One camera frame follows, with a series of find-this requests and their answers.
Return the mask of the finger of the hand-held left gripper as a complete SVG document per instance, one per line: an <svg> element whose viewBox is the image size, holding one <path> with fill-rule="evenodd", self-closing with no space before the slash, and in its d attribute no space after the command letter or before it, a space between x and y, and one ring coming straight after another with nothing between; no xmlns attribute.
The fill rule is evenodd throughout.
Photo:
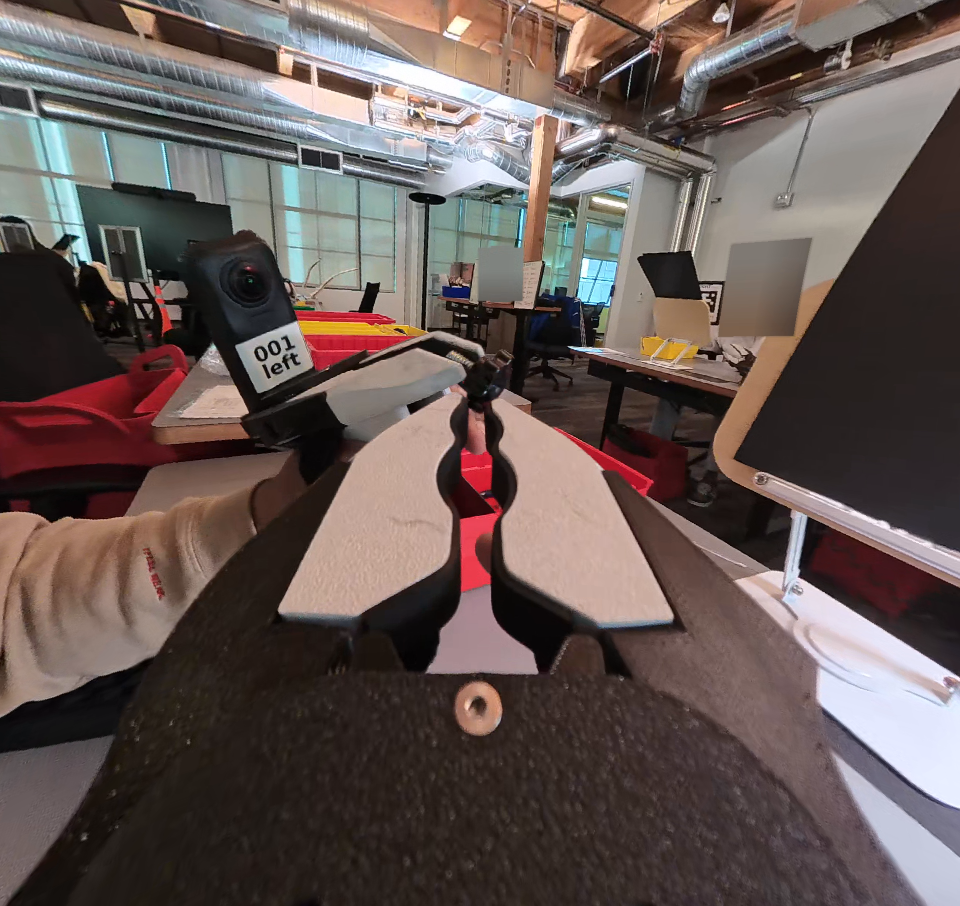
<svg viewBox="0 0 960 906"><path fill-rule="evenodd" d="M360 368L387 364L391 367L440 368L450 365L471 368L484 359L483 347L445 332L410 337L384 350L370 354Z"/></svg>
<svg viewBox="0 0 960 906"><path fill-rule="evenodd" d="M461 384L466 368L438 355L397 355L328 382L328 408L347 440L369 442L407 418L409 406Z"/></svg>

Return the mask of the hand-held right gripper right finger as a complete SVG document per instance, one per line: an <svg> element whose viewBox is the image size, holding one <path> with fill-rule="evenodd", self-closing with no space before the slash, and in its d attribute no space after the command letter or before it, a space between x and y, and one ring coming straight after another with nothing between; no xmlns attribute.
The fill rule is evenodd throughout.
<svg viewBox="0 0 960 906"><path fill-rule="evenodd" d="M648 505L571 438L499 399L486 411L493 493L490 601L500 627L549 672L574 635L677 624L630 519Z"/></svg>

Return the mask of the small black clip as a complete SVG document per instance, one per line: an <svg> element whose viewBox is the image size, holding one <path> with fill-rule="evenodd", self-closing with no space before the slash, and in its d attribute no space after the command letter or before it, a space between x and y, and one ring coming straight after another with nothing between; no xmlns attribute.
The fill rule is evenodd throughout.
<svg viewBox="0 0 960 906"><path fill-rule="evenodd" d="M494 400L510 383L514 356L499 350L494 354L463 362L464 377L459 384L467 407L484 421Z"/></svg>

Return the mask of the red plastic bin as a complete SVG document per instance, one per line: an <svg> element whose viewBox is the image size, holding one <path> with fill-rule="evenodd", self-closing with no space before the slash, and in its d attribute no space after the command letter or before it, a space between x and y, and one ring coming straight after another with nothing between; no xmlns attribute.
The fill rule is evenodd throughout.
<svg viewBox="0 0 960 906"><path fill-rule="evenodd" d="M573 435L559 431L594 460L604 471L620 475L627 484L642 496L647 496L654 482L642 472L607 455L594 446ZM489 453L472 454L461 452L461 477L463 487L458 492L461 539L461 592L466 593L490 584L490 574L476 553L480 538L492 535L502 512L493 492L493 459Z"/></svg>

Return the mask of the person's left forearm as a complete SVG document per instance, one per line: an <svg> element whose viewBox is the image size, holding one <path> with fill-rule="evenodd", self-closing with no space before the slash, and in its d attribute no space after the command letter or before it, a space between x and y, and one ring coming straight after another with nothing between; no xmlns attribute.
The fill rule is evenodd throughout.
<svg viewBox="0 0 960 906"><path fill-rule="evenodd" d="M257 533L255 488L109 519L1 522L1 715L153 657Z"/></svg>

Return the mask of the person's left hand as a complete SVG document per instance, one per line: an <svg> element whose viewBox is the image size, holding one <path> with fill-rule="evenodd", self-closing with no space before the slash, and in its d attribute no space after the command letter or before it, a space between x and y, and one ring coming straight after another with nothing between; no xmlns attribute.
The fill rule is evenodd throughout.
<svg viewBox="0 0 960 906"><path fill-rule="evenodd" d="M250 492L248 507L255 533L267 528L307 493L311 483L304 478L300 460L298 454L292 454L274 476L261 480Z"/></svg>

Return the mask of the standing desk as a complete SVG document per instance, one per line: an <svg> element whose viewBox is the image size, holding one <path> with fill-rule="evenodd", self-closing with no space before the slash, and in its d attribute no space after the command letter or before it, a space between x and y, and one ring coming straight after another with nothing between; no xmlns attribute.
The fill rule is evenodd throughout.
<svg viewBox="0 0 960 906"><path fill-rule="evenodd" d="M438 302L445 305L446 311L452 316L453 335L478 343L487 347L489 338L489 324L501 313L508 314L514 319L513 338L511 344L512 365L510 389L514 392L522 391L526 374L530 368L530 351L527 334L531 318L535 316L555 316L561 312L560 307L534 305L532 308L518 306L516 303L479 302L474 303L463 298L438 297Z"/></svg>

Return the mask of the red fabric bag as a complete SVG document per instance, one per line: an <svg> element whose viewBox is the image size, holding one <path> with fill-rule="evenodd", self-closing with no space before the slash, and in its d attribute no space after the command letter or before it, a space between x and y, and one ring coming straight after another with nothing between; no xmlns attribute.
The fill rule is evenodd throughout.
<svg viewBox="0 0 960 906"><path fill-rule="evenodd" d="M666 503L687 495L689 453L685 447L640 429L616 424L606 432L601 449L650 480L650 498Z"/></svg>

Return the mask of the wooden-edged table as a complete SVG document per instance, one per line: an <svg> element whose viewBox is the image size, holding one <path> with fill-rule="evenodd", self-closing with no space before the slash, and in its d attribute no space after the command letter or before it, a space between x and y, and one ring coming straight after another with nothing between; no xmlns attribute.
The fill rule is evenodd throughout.
<svg viewBox="0 0 960 906"><path fill-rule="evenodd" d="M329 406L330 380L309 389L299 397L297 405L304 407L309 400L315 404L324 400ZM409 411L433 401L438 395L411 404ZM153 421L153 435L165 445L253 439L241 422L246 411L230 373L217 376L198 365Z"/></svg>

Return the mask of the framed sign on tripod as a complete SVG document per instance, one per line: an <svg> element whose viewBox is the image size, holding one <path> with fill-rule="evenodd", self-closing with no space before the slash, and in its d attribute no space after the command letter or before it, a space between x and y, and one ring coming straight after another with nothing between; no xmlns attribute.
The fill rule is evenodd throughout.
<svg viewBox="0 0 960 906"><path fill-rule="evenodd" d="M140 353L145 352L146 337L152 337L154 320L150 293L150 270L146 263L141 230L135 225L98 224L103 262L108 275L123 285L128 317Z"/></svg>

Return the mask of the black floor lamp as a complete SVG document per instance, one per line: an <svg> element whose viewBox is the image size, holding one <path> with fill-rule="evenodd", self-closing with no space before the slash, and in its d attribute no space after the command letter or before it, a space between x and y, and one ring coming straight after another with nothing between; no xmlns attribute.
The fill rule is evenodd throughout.
<svg viewBox="0 0 960 906"><path fill-rule="evenodd" d="M418 191L412 192L409 201L417 206L421 211L421 230L419 246L419 268L418 268L418 300L416 325L424 330L427 329L427 306L429 289L429 240L430 240L430 222L432 210L442 206L447 199L435 192Z"/></svg>

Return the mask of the red crate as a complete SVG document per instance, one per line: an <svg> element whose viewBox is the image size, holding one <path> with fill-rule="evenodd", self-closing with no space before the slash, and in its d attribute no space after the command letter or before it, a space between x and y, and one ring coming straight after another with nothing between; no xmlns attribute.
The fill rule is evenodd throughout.
<svg viewBox="0 0 960 906"><path fill-rule="evenodd" d="M809 578L895 620L942 592L930 573L832 529L821 531L801 564Z"/></svg>

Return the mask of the black panel on white stand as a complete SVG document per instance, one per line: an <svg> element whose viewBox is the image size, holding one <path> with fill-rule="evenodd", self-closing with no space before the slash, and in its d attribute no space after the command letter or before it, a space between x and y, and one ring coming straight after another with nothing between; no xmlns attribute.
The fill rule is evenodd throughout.
<svg viewBox="0 0 960 906"><path fill-rule="evenodd" d="M794 339L767 338L721 430L728 475L791 510L768 589L823 709L958 809L958 672L800 575L808 520L958 585L958 96Z"/></svg>

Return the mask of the wooden support post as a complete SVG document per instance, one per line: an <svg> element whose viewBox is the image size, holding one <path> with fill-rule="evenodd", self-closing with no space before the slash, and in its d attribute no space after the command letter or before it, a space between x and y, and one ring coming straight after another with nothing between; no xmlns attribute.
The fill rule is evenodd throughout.
<svg viewBox="0 0 960 906"><path fill-rule="evenodd" d="M559 121L548 115L534 123L531 170L522 239L523 262L540 263L544 257L546 224Z"/></svg>

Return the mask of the silver air duct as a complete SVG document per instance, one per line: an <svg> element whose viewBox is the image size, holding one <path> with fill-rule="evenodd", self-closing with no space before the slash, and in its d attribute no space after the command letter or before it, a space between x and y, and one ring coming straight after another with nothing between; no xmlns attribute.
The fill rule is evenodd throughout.
<svg viewBox="0 0 960 906"><path fill-rule="evenodd" d="M365 97L17 3L2 2L1 32L3 48L35 52L58 62L62 72L73 64L116 81L259 109L274 118L371 123L372 108Z"/></svg>

